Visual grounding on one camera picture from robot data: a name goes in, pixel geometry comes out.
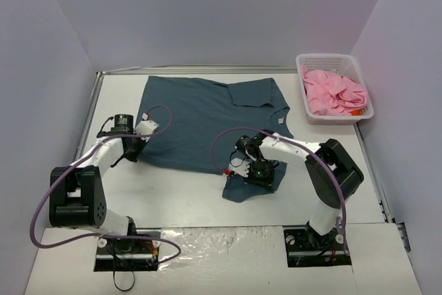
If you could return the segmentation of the teal blue t-shirt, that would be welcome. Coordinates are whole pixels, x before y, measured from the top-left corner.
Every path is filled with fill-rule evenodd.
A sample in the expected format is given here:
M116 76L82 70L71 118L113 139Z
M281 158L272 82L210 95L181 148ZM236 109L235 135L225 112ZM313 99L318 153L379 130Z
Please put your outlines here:
M218 174L241 136L293 136L285 122L289 105L272 78L225 84L151 76L138 111L144 112L166 132L152 137L138 159L168 169Z

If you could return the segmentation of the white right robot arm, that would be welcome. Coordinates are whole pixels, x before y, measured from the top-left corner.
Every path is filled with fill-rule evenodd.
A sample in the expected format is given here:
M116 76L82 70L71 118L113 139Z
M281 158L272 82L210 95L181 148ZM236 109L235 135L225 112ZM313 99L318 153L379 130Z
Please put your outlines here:
M229 163L226 174L243 177L247 184L273 190L279 163L305 166L319 203L306 224L308 244L323 248L337 229L338 218L346 221L343 208L364 181L363 172L335 139L326 142L302 142L273 131L263 131L253 138L243 135L235 145L236 151L247 159Z

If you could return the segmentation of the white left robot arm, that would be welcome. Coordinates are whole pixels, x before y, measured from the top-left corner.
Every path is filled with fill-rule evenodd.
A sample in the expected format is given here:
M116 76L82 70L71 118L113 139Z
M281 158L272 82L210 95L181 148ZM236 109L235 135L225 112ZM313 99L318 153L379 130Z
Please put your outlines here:
M134 125L134 117L117 114L110 118L113 127L97 134L97 141L85 153L91 157L63 178L49 197L49 220L58 228L83 229L101 235L115 235L114 244L123 252L139 244L132 218L111 211L106 204L102 176L121 160L136 162L149 135L159 125L147 114Z

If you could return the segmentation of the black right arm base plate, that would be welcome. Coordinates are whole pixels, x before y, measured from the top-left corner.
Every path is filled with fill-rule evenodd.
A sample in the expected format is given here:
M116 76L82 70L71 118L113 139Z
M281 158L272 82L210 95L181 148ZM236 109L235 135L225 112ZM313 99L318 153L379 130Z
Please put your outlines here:
M289 268L352 265L350 255L344 250L343 237L335 228L317 236L306 227L285 227L283 235Z

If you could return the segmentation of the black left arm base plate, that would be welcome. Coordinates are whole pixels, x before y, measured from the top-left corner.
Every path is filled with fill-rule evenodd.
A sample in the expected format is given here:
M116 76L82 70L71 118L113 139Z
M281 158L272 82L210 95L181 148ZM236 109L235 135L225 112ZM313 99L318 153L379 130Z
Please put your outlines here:
M154 272L158 270L161 233L141 230L138 236L151 240L117 240L100 238L95 252L94 272Z

